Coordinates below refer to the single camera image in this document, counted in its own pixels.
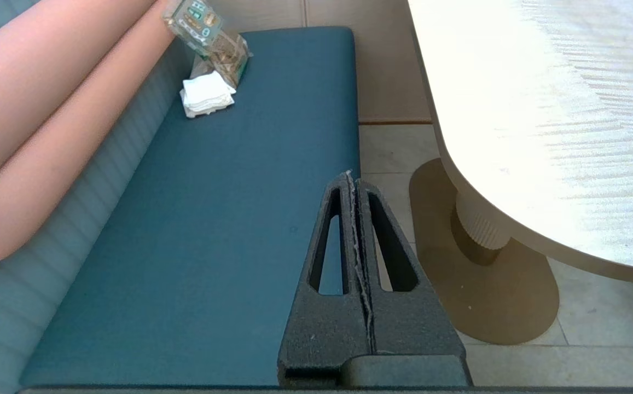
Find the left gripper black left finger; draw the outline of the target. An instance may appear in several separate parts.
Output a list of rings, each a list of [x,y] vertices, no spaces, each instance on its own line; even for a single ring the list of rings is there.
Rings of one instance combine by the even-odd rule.
[[[350,171],[326,187],[278,353],[281,384],[341,384],[342,368],[373,349],[372,311]],[[319,292],[330,223],[339,218],[342,294]]]

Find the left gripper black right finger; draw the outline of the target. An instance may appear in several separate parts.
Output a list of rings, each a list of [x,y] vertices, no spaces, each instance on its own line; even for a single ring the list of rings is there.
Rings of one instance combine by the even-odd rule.
[[[464,356],[466,349],[379,189],[358,184],[358,230],[374,351]]]

